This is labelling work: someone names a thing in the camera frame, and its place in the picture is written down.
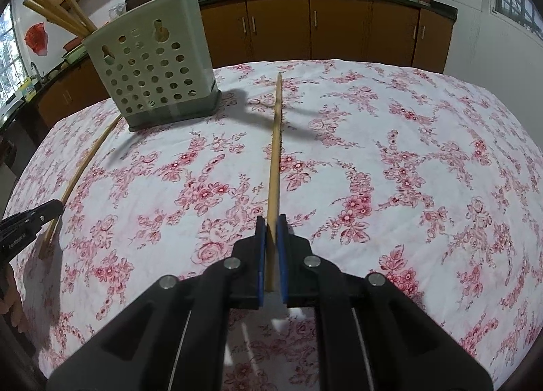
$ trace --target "floral tablecloth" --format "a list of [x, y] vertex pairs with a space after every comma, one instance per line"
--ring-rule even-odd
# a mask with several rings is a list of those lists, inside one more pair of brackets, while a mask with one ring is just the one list
[[[281, 212], [343, 271], [384, 273], [502, 384], [543, 322], [543, 158], [485, 89], [343, 61], [216, 70], [216, 115], [129, 133], [122, 120], [70, 197], [53, 257], [14, 261], [46, 375], [163, 274], [195, 276], [266, 208], [283, 72]], [[7, 215], [61, 197], [117, 114], [58, 123]], [[224, 390], [318, 389], [309, 310], [232, 312]]]

